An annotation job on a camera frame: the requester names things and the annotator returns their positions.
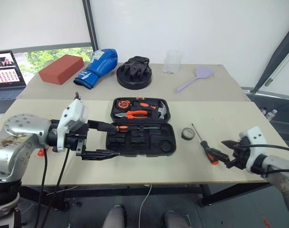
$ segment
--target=laptop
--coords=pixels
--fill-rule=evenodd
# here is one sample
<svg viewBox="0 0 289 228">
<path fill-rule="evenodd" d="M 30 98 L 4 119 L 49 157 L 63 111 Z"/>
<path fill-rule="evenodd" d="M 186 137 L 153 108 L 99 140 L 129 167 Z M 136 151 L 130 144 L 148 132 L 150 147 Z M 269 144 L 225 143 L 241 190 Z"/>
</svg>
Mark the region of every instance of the laptop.
<svg viewBox="0 0 289 228">
<path fill-rule="evenodd" d="M 12 51 L 0 51 L 0 114 L 7 111 L 25 87 Z"/>
</svg>

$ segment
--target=table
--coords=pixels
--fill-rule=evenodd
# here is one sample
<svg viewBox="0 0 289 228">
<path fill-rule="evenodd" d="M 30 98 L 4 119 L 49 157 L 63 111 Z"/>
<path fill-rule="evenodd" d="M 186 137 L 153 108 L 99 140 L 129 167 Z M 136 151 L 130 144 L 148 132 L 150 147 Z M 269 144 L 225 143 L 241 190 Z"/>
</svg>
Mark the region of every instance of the table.
<svg viewBox="0 0 289 228">
<path fill-rule="evenodd" d="M 260 113 L 256 105 L 249 101 L 239 85 L 230 77 L 222 65 L 206 65 L 215 72 L 214 77 L 197 80 L 179 93 L 174 89 L 189 80 L 193 71 L 200 65 L 181 65 L 180 72 L 173 75 L 162 73 L 162 64 L 151 64 L 152 83 L 142 90 L 128 90 L 121 87 L 115 71 L 104 76 L 97 86 L 87 90 L 75 85 L 71 77 L 63 85 L 45 83 L 37 74 L 28 84 L 18 100 L 0 120 L 0 129 L 4 121 L 18 113 L 32 113 L 48 119 L 58 119 L 63 109 L 71 103 L 74 92 L 78 91 L 89 107 L 89 119 L 111 122 L 110 111 L 112 101 L 117 97 L 158 97 L 166 99 L 171 113 L 170 124 L 175 131 L 177 150 L 169 157 L 136 158 L 115 157 L 105 161 L 82 161 L 74 152 L 70 153 L 67 167 L 61 184 L 69 185 L 114 185 L 114 184 L 181 184 L 181 188 L 154 187 L 151 194 L 164 193 L 197 193 L 203 194 L 201 205 L 209 205 L 223 199 L 236 197 L 252 190 L 269 186 L 258 175 L 231 170 L 223 164 L 212 166 L 197 139 L 185 141 L 180 138 L 181 130 L 194 123 L 202 137 L 211 147 L 232 155 L 232 151 L 221 144 L 222 140 L 238 139 L 238 134 L 246 129 L 259 126 L 267 139 L 267 143 L 286 146 L 284 141 Z M 106 133 L 90 131 L 87 141 L 89 150 L 105 148 Z M 289 153 L 278 153 L 275 149 L 267 149 L 267 153 L 275 153 L 289 159 Z M 44 159 L 35 151 L 30 159 L 26 173 L 22 179 L 20 195 L 34 201 L 38 200 L 38 192 L 26 186 L 37 186 L 41 182 Z M 55 185 L 65 154 L 48 152 L 47 185 Z M 208 183 L 238 183 L 231 188 L 210 195 Z M 139 195 L 146 194 L 147 189 L 122 188 L 115 190 L 82 191 L 70 190 L 62 192 L 66 197 L 105 196 L 109 194 Z M 50 198 L 44 196 L 42 203 L 49 204 Z M 63 201 L 57 200 L 53 207 L 63 209 Z"/>
<path fill-rule="evenodd" d="M 116 97 L 140 96 L 163 98 L 166 101 L 249 101 L 223 65 L 204 65 L 213 70 L 215 75 L 197 80 L 184 90 L 175 93 L 175 88 L 193 78 L 194 70 L 199 66 L 201 65 L 182 64 L 178 74 L 168 75 L 163 73 L 163 64 L 150 64 L 153 73 L 152 82 L 141 90 L 129 90 L 119 85 L 116 70 L 103 76 L 91 90 L 73 83 L 81 70 L 63 85 L 43 82 L 39 74 L 35 74 L 18 99 L 66 100 L 73 99 L 75 91 L 78 91 L 84 100 L 110 101 Z"/>
<path fill-rule="evenodd" d="M 15 114 L 29 113 L 47 119 L 58 119 L 72 100 L 20 99 L 9 108 L 0 120 Z M 111 122 L 111 101 L 84 101 L 89 107 L 89 119 Z M 259 126 L 267 143 L 286 146 L 272 125 L 252 102 L 168 102 L 177 150 L 171 156 L 148 158 L 145 156 L 115 157 L 105 161 L 82 161 L 70 153 L 61 181 L 62 185 L 142 184 L 142 183 L 246 183 L 263 182 L 259 175 L 237 168 L 227 169 L 223 164 L 213 166 L 206 158 L 196 138 L 185 141 L 180 137 L 184 127 L 194 123 L 202 138 L 211 147 L 232 155 L 222 140 L 238 140 L 241 131 Z M 88 150 L 105 148 L 106 133 L 90 130 Z M 289 159 L 289 152 L 279 153 L 267 148 L 267 153 Z M 55 185 L 65 153 L 48 152 L 47 185 Z M 43 157 L 33 152 L 22 179 L 22 184 L 40 185 L 44 165 Z"/>
</svg>

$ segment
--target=orange pliers handle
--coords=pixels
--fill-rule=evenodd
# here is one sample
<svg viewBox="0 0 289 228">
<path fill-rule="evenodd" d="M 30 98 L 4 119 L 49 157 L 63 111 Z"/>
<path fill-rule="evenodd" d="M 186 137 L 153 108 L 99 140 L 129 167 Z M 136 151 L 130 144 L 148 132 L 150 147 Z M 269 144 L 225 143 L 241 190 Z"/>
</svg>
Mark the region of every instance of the orange pliers handle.
<svg viewBox="0 0 289 228">
<path fill-rule="evenodd" d="M 148 112 L 144 111 L 144 110 L 127 111 L 126 112 L 126 118 L 128 120 L 135 119 L 135 118 L 147 118 L 147 116 L 135 116 L 135 115 L 148 115 Z"/>
</svg>

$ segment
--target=white wall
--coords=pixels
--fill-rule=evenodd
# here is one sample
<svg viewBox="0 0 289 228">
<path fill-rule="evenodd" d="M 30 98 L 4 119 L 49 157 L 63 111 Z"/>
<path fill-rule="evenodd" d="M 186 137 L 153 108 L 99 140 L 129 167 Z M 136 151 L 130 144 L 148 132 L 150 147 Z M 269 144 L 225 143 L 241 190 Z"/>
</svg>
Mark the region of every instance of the white wall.
<svg viewBox="0 0 289 228">
<path fill-rule="evenodd" d="M 289 30 L 289 0 L 91 0 L 100 48 L 119 61 L 141 55 L 162 63 L 168 49 L 183 63 L 223 64 L 254 87 Z"/>
<path fill-rule="evenodd" d="M 0 0 L 0 50 L 90 42 L 81 0 Z"/>
<path fill-rule="evenodd" d="M 285 59 L 271 77 L 273 82 L 263 85 L 260 91 L 289 95 L 289 59 Z"/>
<path fill-rule="evenodd" d="M 119 61 L 223 64 L 255 86 L 289 30 L 289 0 L 91 0 L 100 48 Z M 0 50 L 90 42 L 81 0 L 0 0 Z"/>
</svg>

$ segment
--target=green trees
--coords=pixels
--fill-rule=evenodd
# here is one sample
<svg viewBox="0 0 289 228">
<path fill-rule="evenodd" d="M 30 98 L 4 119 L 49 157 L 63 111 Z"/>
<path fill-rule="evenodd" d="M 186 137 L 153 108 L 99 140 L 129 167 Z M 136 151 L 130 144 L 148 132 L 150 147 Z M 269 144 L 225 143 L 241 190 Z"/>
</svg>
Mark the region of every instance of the green trees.
<svg viewBox="0 0 289 228">
<path fill-rule="evenodd" d="M 36 73 L 41 70 L 46 61 L 57 60 L 58 58 L 69 54 L 80 56 L 83 61 L 90 61 L 93 50 L 92 47 L 74 47 L 65 49 L 55 49 L 46 51 L 32 51 L 24 53 L 24 56 L 30 62 L 30 65 L 19 64 L 22 74 Z"/>
</svg>

